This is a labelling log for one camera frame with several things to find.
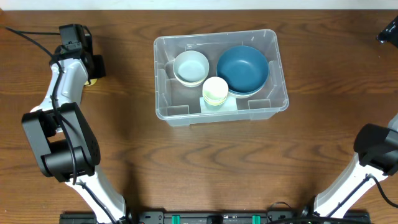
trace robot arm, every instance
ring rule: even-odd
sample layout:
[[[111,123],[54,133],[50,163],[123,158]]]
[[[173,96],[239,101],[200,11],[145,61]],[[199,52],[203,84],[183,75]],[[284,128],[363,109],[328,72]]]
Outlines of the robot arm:
[[[73,102],[77,103],[77,105],[80,105],[83,87],[88,80],[87,69],[81,59],[68,58],[59,61],[59,63],[62,66],[65,75],[62,76],[57,90],[58,105],[61,106],[64,103]],[[30,112],[37,110],[47,111],[53,109],[50,96],[60,71],[57,64],[53,64],[51,66],[51,70],[52,78],[44,100],[39,106],[36,106]]]
[[[398,115],[389,127],[396,129]],[[374,184],[398,170],[398,133],[373,124],[365,125],[354,143],[354,157],[348,167],[324,192],[317,195],[314,214],[343,218],[347,210]]]
[[[75,189],[93,209],[98,223],[116,223],[126,216],[125,201],[99,166],[98,142],[78,106],[85,83],[105,76],[102,57],[93,55],[92,36],[85,35],[84,28],[78,24],[60,27],[63,45],[50,61],[49,89],[44,101],[23,115],[22,125],[42,173]],[[60,75],[54,60],[64,72],[57,87],[56,105],[75,153],[76,185],[72,183],[73,161],[66,139],[49,141],[49,137],[62,131],[51,98]]]

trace black mount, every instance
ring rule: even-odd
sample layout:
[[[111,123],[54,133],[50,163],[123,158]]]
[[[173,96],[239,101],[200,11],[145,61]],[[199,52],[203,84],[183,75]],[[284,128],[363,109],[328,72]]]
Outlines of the black mount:
[[[376,39],[380,43],[390,42],[398,47],[398,16],[391,21],[384,30],[377,35]]]
[[[101,160],[100,149],[79,106],[76,103],[65,103],[58,111],[65,118],[65,127],[76,155],[78,175],[93,175],[95,166]],[[54,176],[59,182],[69,181],[73,174],[73,166],[66,139],[49,141],[59,128],[53,110],[38,110],[24,114],[22,126],[44,176]]]
[[[356,136],[354,151],[362,166],[373,166],[384,175],[394,175],[398,171],[398,133],[395,130],[365,125]]]
[[[55,49],[55,60],[81,59],[88,73],[88,80],[105,77],[105,66],[101,55],[93,55],[93,37],[87,26],[69,24],[60,26],[62,45]]]

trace clear plastic bin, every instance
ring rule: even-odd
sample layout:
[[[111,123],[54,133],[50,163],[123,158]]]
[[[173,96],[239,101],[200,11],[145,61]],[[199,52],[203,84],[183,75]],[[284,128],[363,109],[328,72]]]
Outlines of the clear plastic bin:
[[[175,58],[186,50],[196,50],[207,57],[210,71],[216,75],[217,61],[231,47],[246,45],[258,49],[268,59],[269,78],[255,95],[236,99],[237,111],[201,113],[202,85],[183,86],[173,73]],[[197,123],[268,119],[289,105],[277,37],[272,30],[250,30],[217,34],[159,37],[154,42],[156,115],[171,126]]]

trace wood grain surface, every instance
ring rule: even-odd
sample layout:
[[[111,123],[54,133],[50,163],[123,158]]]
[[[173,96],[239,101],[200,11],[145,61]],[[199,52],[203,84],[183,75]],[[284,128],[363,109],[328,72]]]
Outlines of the wood grain surface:
[[[109,180],[137,209],[300,208],[348,165],[366,123],[386,126],[398,107],[398,49],[375,36],[398,11],[6,11],[0,23],[56,32],[87,25],[107,77],[85,88],[81,110]],[[172,128],[155,115],[153,42],[162,35],[272,29],[290,106],[264,121]],[[35,36],[53,51],[57,36]],[[21,125],[49,86],[49,58],[0,29],[0,222],[58,223],[90,211],[65,184],[44,177]],[[381,183],[398,201],[398,177]],[[376,188],[354,208],[397,223]]]

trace small white cup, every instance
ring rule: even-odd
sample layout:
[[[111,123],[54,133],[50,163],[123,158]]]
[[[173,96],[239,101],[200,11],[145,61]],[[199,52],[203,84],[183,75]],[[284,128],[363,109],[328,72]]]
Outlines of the small white cup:
[[[205,103],[211,106],[222,105],[228,95],[228,84],[220,77],[211,77],[203,84],[202,95]]]
[[[173,71],[181,84],[196,87],[203,83],[209,74],[209,61],[202,53],[189,50],[177,56]]]

